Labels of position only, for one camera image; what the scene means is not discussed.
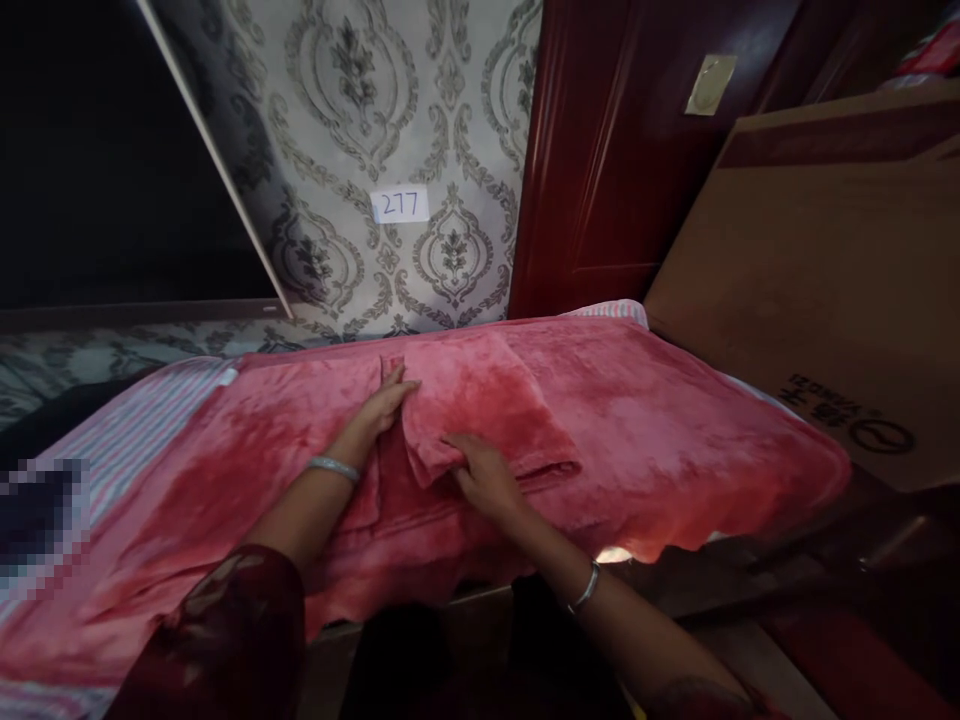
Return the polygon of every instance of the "wooden door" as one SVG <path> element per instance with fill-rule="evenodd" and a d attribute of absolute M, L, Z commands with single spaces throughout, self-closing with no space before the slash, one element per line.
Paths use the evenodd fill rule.
<path fill-rule="evenodd" d="M 511 318 L 641 299 L 737 117 L 800 104 L 856 0 L 545 0 Z M 716 115 L 685 115 L 708 53 Z"/>

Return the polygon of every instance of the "dark red sleeve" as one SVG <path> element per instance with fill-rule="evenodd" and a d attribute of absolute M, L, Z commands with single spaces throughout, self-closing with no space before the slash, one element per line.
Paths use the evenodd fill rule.
<path fill-rule="evenodd" d="M 244 545 L 162 619 L 107 717 L 292 717 L 303 634 L 293 563 Z"/>
<path fill-rule="evenodd" d="M 716 683 L 687 678 L 671 683 L 644 708 L 650 720 L 789 720 L 741 681 L 750 702 Z"/>

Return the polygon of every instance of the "silver bracelet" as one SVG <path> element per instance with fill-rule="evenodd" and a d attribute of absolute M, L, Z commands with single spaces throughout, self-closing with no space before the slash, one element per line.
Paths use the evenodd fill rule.
<path fill-rule="evenodd" d="M 570 611 L 571 615 L 576 615 L 580 612 L 580 608 L 583 607 L 583 604 L 590 599 L 590 596 L 593 595 L 593 591 L 597 589 L 597 578 L 600 577 L 600 564 L 594 560 L 590 563 L 593 566 L 593 573 L 590 575 L 590 582 L 587 583 L 587 589 L 583 591 L 583 595 L 580 596 L 580 599 L 577 600 L 573 605 L 567 605 L 567 610 Z"/>
<path fill-rule="evenodd" d="M 354 485 L 360 482 L 360 473 L 356 468 L 352 468 L 349 465 L 344 465 L 342 462 L 334 460 L 333 458 L 324 456 L 310 458 L 310 462 L 307 463 L 307 467 L 315 467 L 320 468 L 321 470 L 331 470 L 335 473 L 339 473 Z"/>

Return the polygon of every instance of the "wallpaper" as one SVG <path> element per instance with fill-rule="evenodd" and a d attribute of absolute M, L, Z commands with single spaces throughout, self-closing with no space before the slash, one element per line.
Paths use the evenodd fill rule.
<path fill-rule="evenodd" d="M 293 321 L 0 338 L 0 428 L 69 387 L 506 315 L 542 0 L 154 0 Z M 427 223 L 368 193 L 424 183 Z"/>

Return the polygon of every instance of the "human hand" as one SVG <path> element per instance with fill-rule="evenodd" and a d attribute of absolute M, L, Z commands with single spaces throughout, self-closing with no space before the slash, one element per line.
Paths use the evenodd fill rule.
<path fill-rule="evenodd" d="M 366 465 L 377 436 L 393 426 L 404 399 L 420 387 L 419 380 L 402 382 L 404 369 L 400 365 L 384 379 L 324 455 L 358 469 Z"/>
<path fill-rule="evenodd" d="M 420 387 L 419 380 L 402 382 L 406 366 L 402 363 L 394 368 L 383 381 L 383 385 L 360 408 L 355 420 L 368 426 L 375 435 L 386 432 L 397 420 L 397 411 L 404 399 Z"/>
<path fill-rule="evenodd" d="M 476 435 L 446 435 L 443 441 L 463 453 L 468 468 L 453 471 L 464 497 L 503 528 L 529 509 L 503 454 Z"/>

